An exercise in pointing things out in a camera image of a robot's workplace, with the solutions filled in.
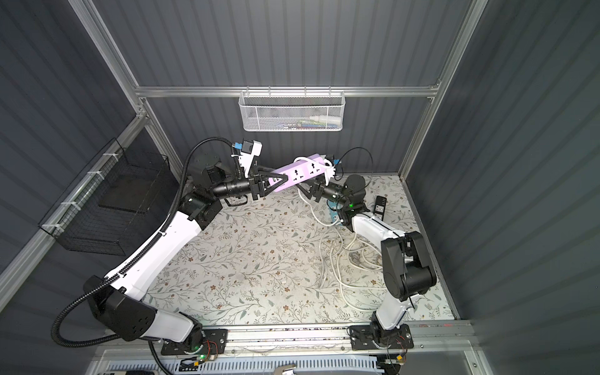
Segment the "teal power strip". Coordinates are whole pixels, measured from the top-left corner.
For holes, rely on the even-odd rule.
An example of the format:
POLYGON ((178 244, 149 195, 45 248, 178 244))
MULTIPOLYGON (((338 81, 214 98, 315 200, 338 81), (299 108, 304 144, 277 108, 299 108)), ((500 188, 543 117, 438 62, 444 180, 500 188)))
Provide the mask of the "teal power strip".
POLYGON ((340 225, 341 221, 340 221, 338 211, 342 207, 341 204, 338 202, 327 200, 327 207, 329 209, 331 223, 334 223, 335 225, 340 225))

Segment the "purple power strip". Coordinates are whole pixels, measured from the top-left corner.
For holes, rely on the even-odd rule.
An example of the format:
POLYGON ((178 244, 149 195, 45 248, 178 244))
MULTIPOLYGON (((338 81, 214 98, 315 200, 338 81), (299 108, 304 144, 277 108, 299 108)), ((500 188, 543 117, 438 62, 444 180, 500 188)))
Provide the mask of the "purple power strip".
POLYGON ((319 154, 308 157, 300 156, 297 157, 292 164, 276 169, 276 172, 285 173, 288 176, 288 182, 284 189, 322 175, 324 170, 324 159, 325 158, 319 154))

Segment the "black power strip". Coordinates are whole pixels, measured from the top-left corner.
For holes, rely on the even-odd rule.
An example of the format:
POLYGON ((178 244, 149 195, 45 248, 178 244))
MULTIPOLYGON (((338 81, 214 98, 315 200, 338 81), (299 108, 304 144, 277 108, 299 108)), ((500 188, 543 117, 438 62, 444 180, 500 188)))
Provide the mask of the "black power strip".
POLYGON ((380 220, 384 220, 384 215, 387 207, 387 199, 384 196, 378 195, 375 198, 373 214, 380 220))

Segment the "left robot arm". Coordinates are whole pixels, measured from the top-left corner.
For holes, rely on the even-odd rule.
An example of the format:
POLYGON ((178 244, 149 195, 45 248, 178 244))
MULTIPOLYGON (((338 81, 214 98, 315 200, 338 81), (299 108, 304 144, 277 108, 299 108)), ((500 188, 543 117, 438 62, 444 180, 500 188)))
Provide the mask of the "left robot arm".
POLYGON ((193 352, 203 342, 203 326, 182 312, 168 312, 144 301, 154 279, 194 237, 204 231, 229 198, 251 195, 258 199, 280 189, 289 177, 257 164, 256 156, 237 150, 235 170, 228 175, 219 161, 195 162, 187 157, 181 182, 164 223, 121 265, 103 278, 91 277, 83 300, 92 315, 112 331, 93 340, 101 344, 116 339, 167 342, 193 352))

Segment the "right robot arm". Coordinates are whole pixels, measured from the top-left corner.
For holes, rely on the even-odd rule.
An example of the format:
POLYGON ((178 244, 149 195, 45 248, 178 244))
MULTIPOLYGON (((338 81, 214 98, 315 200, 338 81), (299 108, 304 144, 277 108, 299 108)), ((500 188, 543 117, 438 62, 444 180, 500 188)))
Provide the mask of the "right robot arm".
POLYGON ((371 212, 365 203, 367 186, 363 177, 353 174, 342 185, 316 177, 309 180, 309 187, 299 186, 298 190, 302 198, 334 203, 340 223, 381 253, 387 294, 373 314, 372 326, 389 332, 412 306, 411 298, 427 293, 438 278, 423 235, 395 229, 371 212))

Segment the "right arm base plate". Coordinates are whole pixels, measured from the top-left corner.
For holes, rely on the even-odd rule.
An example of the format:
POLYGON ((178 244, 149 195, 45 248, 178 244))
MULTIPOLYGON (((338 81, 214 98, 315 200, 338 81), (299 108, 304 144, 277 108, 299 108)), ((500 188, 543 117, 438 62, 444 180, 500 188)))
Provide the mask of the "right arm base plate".
POLYGON ((348 327, 346 332, 355 351, 414 348, 413 336, 407 324, 401 324, 387 331, 374 323, 354 325, 348 327))

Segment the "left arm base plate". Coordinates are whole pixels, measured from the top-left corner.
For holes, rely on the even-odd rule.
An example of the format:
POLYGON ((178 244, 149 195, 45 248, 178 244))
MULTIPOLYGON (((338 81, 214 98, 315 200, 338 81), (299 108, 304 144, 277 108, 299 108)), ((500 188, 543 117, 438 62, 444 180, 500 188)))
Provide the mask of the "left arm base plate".
POLYGON ((218 356, 224 354, 228 330, 193 330, 183 342, 167 342, 162 345, 162 356, 218 356))

